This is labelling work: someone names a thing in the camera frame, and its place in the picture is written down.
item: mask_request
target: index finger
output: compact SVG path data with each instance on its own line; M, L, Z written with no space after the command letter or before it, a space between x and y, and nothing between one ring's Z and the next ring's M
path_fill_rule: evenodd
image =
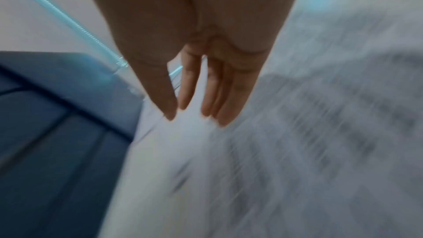
M168 120L175 118L178 103L167 65L151 65L140 62L132 62L130 65L152 102Z
M260 70L234 72L228 98L216 117L220 126L226 126L239 115L254 88L259 73Z

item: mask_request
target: finger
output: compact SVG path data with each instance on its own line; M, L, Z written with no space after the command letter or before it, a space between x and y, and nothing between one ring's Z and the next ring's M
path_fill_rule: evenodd
M178 103L167 65L156 66L133 62L131 63L131 67L137 74L152 102L163 112L168 120L173 120L176 116Z
M254 88L259 73L260 70L235 71L229 95L217 114L216 119L220 126L226 126L239 115Z
M229 65L225 65L223 67L223 78L219 85L219 93L217 95L217 99L215 103L213 104L213 108L211 109L211 115L214 118L217 118L217 114L219 113L220 108L223 106L226 99L228 98L233 79L234 79L233 68Z
M185 49L181 51L182 78L181 89L178 95L179 108L185 110L195 93L198 77L201 70L201 56L188 53Z
M223 64L221 61L213 58L207 58L207 66L206 91L201 105L201 113L206 117L212 114L212 107L216 101L216 97L219 92L219 85L223 75Z

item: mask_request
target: newspaper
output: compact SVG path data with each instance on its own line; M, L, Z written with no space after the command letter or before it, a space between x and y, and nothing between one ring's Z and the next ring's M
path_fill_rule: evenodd
M422 237L417 18L293 14L242 114L183 168L184 237Z

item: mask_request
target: skin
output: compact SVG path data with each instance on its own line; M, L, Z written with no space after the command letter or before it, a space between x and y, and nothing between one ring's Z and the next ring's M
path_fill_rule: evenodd
M120 52L151 100L172 120L189 105L207 56L201 113L219 125L244 107L294 0L95 0ZM176 98L167 63L178 53Z

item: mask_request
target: human hand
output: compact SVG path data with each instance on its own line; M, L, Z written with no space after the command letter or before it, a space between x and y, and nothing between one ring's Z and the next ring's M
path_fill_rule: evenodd
M95 0L151 100L172 120L190 103L207 56L201 112L221 126L244 107L294 0ZM178 101L167 63L178 53Z

